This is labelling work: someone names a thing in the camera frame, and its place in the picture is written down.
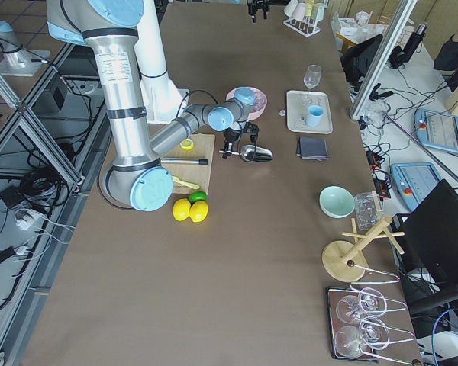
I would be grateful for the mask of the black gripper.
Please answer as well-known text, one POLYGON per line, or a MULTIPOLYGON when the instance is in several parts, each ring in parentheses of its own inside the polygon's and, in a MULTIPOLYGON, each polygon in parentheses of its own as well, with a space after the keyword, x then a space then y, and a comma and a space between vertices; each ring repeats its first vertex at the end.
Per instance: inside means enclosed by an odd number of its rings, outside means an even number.
POLYGON ((233 155, 233 143, 239 141, 244 134, 249 134, 251 143, 256 145, 259 127, 251 121, 235 122, 231 127, 224 130, 223 134, 225 141, 221 154, 223 159, 227 159, 233 155))
POLYGON ((248 8, 248 15, 250 16, 253 23, 256 22, 256 15, 253 10, 263 10, 263 19, 267 19, 267 0, 248 0, 248 8))

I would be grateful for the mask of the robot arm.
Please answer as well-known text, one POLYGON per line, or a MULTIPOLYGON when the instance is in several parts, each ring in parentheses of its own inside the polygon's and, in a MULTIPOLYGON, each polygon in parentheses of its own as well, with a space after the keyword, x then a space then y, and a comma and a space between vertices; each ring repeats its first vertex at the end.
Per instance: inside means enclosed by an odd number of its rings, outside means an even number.
POLYGON ((224 131, 247 121, 256 98, 248 87, 177 113, 182 96, 167 73, 152 1, 48 1, 47 25, 52 37, 95 55, 117 151, 102 183, 122 204, 159 209, 173 192, 161 157, 203 125, 224 131))

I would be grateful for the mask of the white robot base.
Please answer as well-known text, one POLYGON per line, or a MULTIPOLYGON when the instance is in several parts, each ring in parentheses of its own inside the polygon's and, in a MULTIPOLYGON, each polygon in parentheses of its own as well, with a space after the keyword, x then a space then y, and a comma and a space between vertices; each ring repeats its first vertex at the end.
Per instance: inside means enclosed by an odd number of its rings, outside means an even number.
POLYGON ((169 77, 155 4, 153 1, 143 4, 144 12, 137 24, 138 41, 134 46, 142 99, 148 123, 168 124, 176 117, 182 94, 169 77))

